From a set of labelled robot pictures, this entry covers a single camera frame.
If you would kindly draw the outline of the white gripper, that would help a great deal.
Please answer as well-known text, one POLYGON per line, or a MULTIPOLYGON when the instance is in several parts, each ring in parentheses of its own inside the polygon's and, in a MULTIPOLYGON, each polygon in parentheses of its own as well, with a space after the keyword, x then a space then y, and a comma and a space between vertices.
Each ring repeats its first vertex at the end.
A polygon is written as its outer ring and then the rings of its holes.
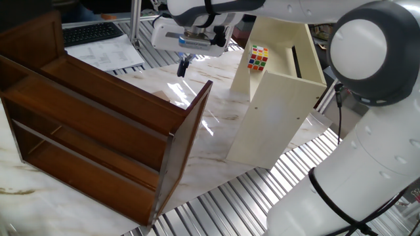
POLYGON ((152 46, 155 49, 188 54, 178 65, 178 77, 185 76, 196 54, 220 56, 228 47, 235 17, 216 16, 209 26, 203 27, 208 18, 199 16, 191 26, 180 26, 171 18, 159 18, 153 23, 152 46))

